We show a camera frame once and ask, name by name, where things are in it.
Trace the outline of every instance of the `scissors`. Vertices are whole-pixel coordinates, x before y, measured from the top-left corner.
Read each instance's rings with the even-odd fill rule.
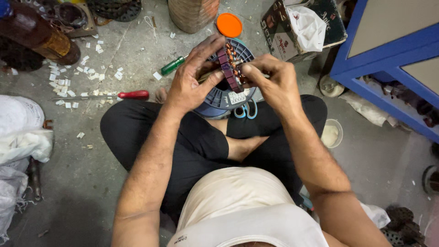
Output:
[[[254,119],[256,117],[256,115],[258,114],[258,106],[256,105],[256,101],[253,99],[253,97],[251,99],[249,99],[248,101],[250,101],[250,100],[253,102],[253,104],[255,106],[255,114],[250,115],[250,106],[248,105],[248,102],[247,102],[244,105],[241,105],[240,107],[233,110],[235,117],[243,118],[243,117],[247,116],[247,118],[249,118],[249,119]]]

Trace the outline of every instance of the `orange lid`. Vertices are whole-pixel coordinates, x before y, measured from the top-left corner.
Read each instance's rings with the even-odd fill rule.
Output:
[[[226,37],[235,38],[242,32],[242,23],[239,18],[231,13],[223,13],[216,19],[218,30]]]

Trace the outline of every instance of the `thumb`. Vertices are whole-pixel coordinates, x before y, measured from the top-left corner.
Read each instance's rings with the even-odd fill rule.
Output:
[[[221,70],[214,71],[198,88],[204,95],[207,95],[223,79],[224,73]]]
[[[241,65],[241,74],[250,79],[253,83],[255,83],[259,87],[264,87],[269,81],[261,71],[251,64],[243,64]]]

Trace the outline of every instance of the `black pants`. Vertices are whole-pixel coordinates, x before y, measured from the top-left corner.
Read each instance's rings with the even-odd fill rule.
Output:
[[[302,95],[301,100],[306,116],[321,136],[327,116],[325,103],[311,95]],[[126,99],[112,106],[102,117],[102,136],[127,171],[133,166],[161,106]],[[171,177],[161,207],[162,212],[175,223],[195,183],[211,171],[231,166],[251,166],[269,171],[282,181],[297,205],[303,202],[298,194],[302,181],[295,171],[282,125],[266,102],[258,103],[255,119],[239,119],[232,115],[227,124],[227,136],[237,139],[270,137],[242,163],[238,163],[227,160],[229,146],[221,131],[195,113],[188,113],[182,119],[175,143]]]

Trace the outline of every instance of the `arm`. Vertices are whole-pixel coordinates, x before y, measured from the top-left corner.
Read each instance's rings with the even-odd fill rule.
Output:
[[[270,75],[267,79],[262,72]],[[368,218],[350,182],[320,141],[300,101],[294,66],[264,55],[244,64],[248,87],[259,86],[279,116],[290,145],[297,174],[311,195],[330,246],[369,247],[390,244]]]
[[[195,47],[177,70],[157,120],[125,181],[113,223],[113,247],[158,246],[160,206],[172,169],[172,156],[183,116],[198,107],[223,79],[212,74],[202,85],[195,77],[212,66],[206,59],[225,43],[214,34]]]

